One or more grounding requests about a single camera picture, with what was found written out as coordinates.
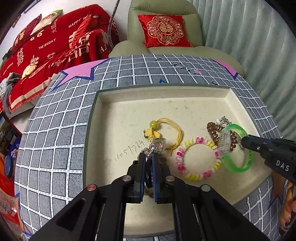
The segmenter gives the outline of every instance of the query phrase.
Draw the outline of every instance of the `metal bolt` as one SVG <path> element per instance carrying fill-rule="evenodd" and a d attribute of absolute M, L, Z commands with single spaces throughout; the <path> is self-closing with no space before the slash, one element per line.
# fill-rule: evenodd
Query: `metal bolt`
<path fill-rule="evenodd" d="M 94 190 L 96 190 L 96 185 L 94 185 L 94 184 L 89 184 L 89 185 L 87 186 L 87 190 L 89 190 L 89 191 L 94 191 Z"/>
<path fill-rule="evenodd" d="M 125 175 L 125 176 L 122 177 L 122 180 L 124 180 L 125 182 L 128 182 L 128 181 L 131 180 L 131 176 Z"/>
<path fill-rule="evenodd" d="M 165 178 L 168 182 L 173 182 L 175 180 L 174 176 L 166 176 Z"/>
<path fill-rule="evenodd" d="M 209 192 L 211 190 L 211 187 L 209 185 L 202 185 L 201 188 L 204 192 Z"/>

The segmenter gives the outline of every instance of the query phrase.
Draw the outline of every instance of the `tray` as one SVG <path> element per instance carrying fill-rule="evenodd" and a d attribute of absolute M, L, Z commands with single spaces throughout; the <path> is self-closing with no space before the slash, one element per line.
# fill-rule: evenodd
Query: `tray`
<path fill-rule="evenodd" d="M 149 143 L 143 131 L 152 120 L 169 118 L 184 131 L 184 139 L 206 137 L 206 125 L 226 116 L 242 126 L 247 133 L 260 136 L 252 117 L 231 88 L 203 85 L 157 85 L 99 91 L 88 122 L 83 160 L 83 187 L 95 183 L 110 184 L 125 175 L 139 152 Z M 167 143 L 174 143 L 177 131 L 162 124 L 159 131 Z M 175 167 L 177 149 L 164 155 L 171 173 L 178 176 Z M 237 165 L 242 165 L 244 150 L 239 146 L 232 153 Z M 194 172 L 215 163 L 212 150 L 195 145 L 186 152 L 187 168 Z M 207 183 L 229 203 L 234 204 L 258 187 L 270 174 L 264 160 L 255 153 L 252 167 L 245 173 L 235 174 L 223 166 L 205 181 L 187 181 L 200 186 Z M 156 205 L 148 196 L 141 204 L 127 204 L 125 237 L 145 237 L 173 230 L 171 204 Z"/>

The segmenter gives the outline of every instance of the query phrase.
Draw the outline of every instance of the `red blanket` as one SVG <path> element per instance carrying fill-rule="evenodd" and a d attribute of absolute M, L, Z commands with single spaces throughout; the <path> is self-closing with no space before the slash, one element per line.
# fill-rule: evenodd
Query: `red blanket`
<path fill-rule="evenodd" d="M 90 16 L 97 21 L 91 31 L 80 31 L 73 37 L 81 23 Z M 2 66 L 0 81 L 10 72 L 22 74 L 29 64 L 37 65 L 28 77 L 16 83 L 9 96 L 11 111 L 42 95 L 54 73 L 90 61 L 108 58 L 110 46 L 107 29 L 110 16 L 98 5 L 89 5 L 57 18 L 25 42 Z M 119 42 L 115 24 L 112 27 L 113 44 Z"/>

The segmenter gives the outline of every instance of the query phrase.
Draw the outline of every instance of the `robotic arm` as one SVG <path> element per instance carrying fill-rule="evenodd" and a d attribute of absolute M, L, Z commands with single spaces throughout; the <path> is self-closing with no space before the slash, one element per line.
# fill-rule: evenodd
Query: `robotic arm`
<path fill-rule="evenodd" d="M 296 184 L 294 142 L 249 136 L 242 146 L 259 152 L 267 166 Z M 88 185 L 31 241 L 122 241 L 126 204 L 143 201 L 145 183 L 153 186 L 157 204 L 172 204 L 176 241 L 269 240 L 209 185 L 195 187 L 172 176 L 159 163 L 159 148 L 152 144 L 143 150 L 127 174 L 110 185 Z M 291 218 L 283 241 L 296 237 L 293 222 Z"/>

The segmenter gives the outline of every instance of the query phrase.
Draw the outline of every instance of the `curtain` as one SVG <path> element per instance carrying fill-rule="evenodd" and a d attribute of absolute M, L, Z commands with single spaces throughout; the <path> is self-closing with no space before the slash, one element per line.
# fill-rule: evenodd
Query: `curtain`
<path fill-rule="evenodd" d="M 296 38 L 265 0 L 189 0 L 205 46 L 230 54 L 284 138 L 296 139 Z"/>

